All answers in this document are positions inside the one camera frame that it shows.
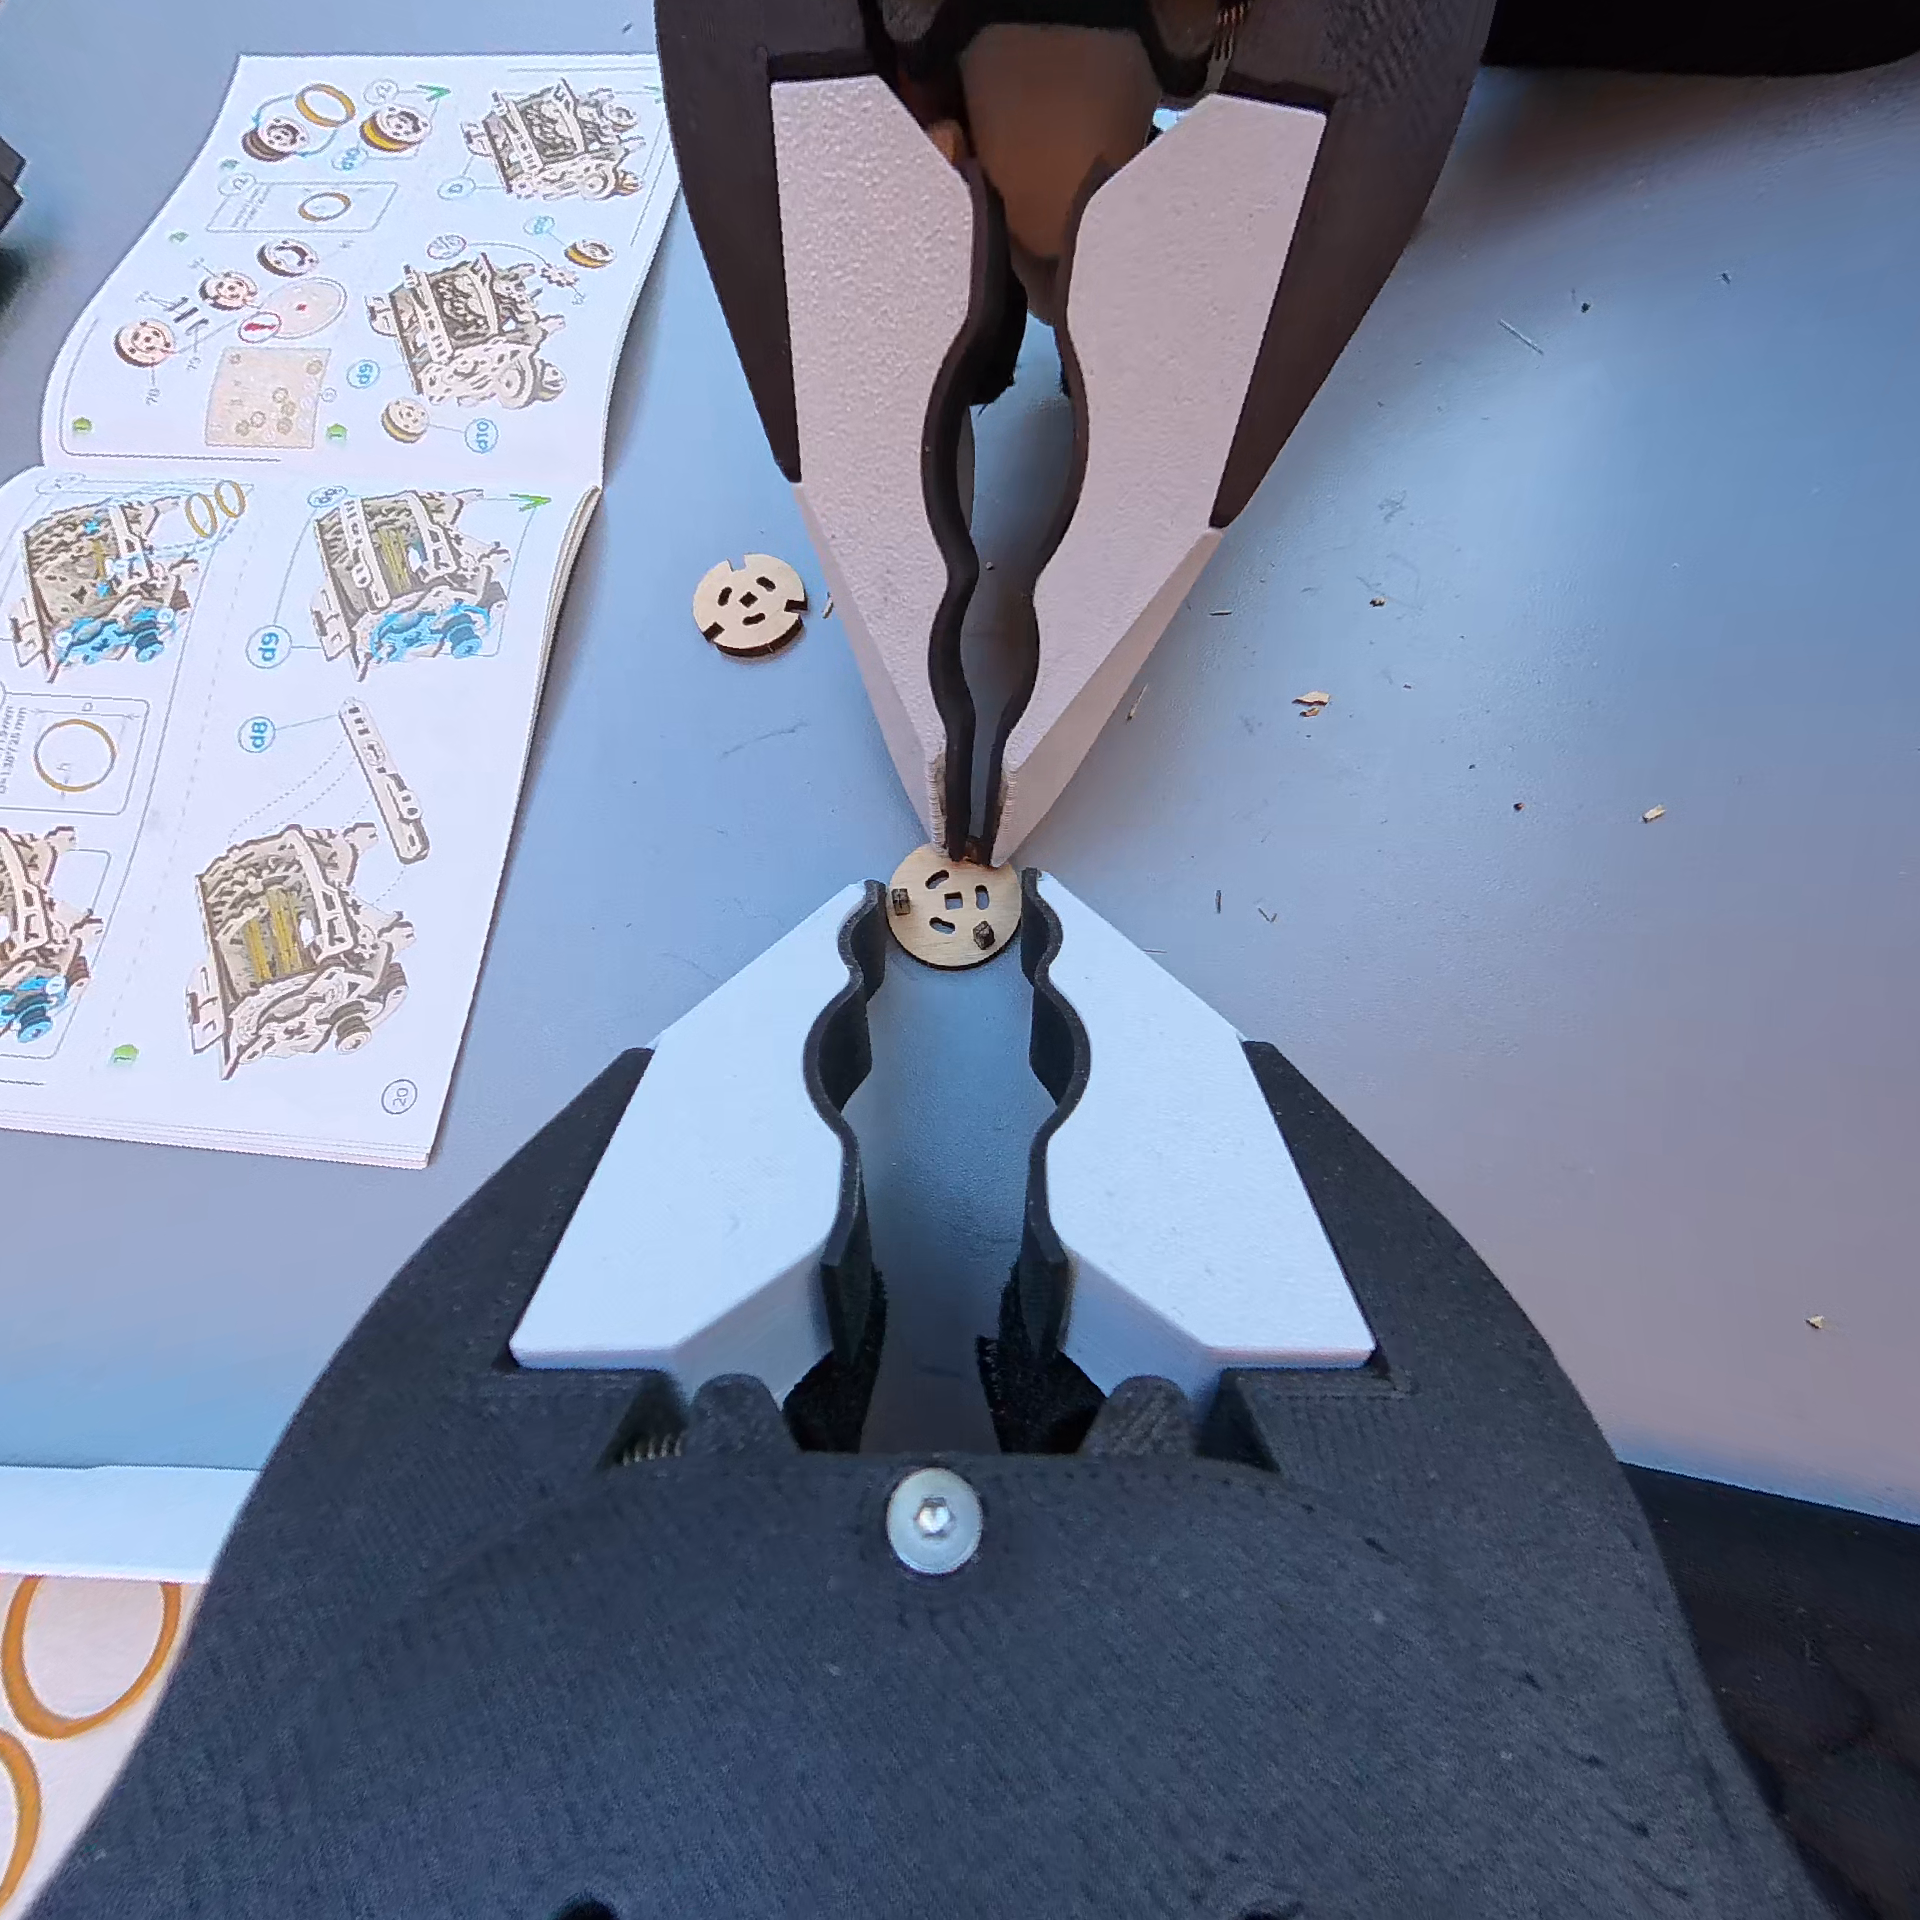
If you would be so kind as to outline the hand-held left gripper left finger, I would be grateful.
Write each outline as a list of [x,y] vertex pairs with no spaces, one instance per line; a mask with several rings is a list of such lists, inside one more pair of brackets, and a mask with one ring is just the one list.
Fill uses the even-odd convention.
[[534,1367],[752,1376],[858,1448],[882,1351],[847,1099],[873,1066],[882,889],[857,881],[669,1024],[513,1331]]

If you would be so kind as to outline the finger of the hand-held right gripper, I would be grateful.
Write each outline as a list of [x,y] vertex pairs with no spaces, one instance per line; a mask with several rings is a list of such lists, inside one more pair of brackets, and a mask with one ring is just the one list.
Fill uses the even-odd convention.
[[979,561],[957,450],[1003,298],[999,204],[874,74],[774,82],[796,495],[929,837],[964,853]]
[[999,757],[995,863],[1060,798],[1218,546],[1324,130],[1313,108],[1211,95],[1085,206],[1065,304],[1085,465],[1032,592],[1039,677]]

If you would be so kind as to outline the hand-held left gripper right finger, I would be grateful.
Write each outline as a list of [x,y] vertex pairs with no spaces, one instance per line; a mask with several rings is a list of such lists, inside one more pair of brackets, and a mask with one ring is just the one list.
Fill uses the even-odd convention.
[[999,1448],[1071,1453],[1127,1379],[1201,1410],[1229,1367],[1361,1367],[1374,1338],[1241,1032],[1034,868],[1021,973],[1056,1114],[979,1345]]

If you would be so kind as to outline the wooden wheel disc with pegs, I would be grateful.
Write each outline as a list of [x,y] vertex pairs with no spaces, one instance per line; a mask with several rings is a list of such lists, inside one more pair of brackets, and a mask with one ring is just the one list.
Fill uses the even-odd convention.
[[961,970],[989,959],[1015,938],[1021,886],[1015,864],[952,859],[924,843],[895,868],[885,906],[902,950],[929,966]]

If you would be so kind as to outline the grey desk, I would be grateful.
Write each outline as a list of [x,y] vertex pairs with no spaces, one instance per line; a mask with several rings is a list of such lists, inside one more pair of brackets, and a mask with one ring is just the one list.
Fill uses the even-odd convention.
[[[4,1138],[4,1460],[257,1466],[411,1246],[915,814],[686,210],[425,1171]],[[1917,61],[1485,72],[1021,850],[1277,1041],[1624,1456],[1917,1513]]]

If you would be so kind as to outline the loose wooden slotted disc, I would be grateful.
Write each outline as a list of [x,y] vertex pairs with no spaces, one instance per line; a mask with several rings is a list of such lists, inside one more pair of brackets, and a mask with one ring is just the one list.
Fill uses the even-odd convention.
[[694,619],[727,658],[767,658],[802,627],[806,583],[774,554],[752,552],[743,564],[714,561],[694,592]]

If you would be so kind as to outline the scattered small wood chips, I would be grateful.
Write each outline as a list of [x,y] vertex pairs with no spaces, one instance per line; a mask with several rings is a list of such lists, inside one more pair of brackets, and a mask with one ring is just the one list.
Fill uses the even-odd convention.
[[1484,1250],[1568,1367],[1709,1338],[1799,1234],[1783,454],[1742,357],[1427,369],[1305,447],[1210,618],[1188,945]]

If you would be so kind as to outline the open assembly instruction booklet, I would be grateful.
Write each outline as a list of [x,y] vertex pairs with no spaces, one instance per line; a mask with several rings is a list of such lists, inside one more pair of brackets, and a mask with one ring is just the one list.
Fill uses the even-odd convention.
[[675,180],[654,55],[240,61],[4,487],[4,1128],[428,1163]]

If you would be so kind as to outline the white cardboard box tray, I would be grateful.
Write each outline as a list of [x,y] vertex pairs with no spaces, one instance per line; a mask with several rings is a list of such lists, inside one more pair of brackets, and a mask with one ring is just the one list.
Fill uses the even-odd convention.
[[251,1471],[4,1466],[4,1917],[145,1735]]

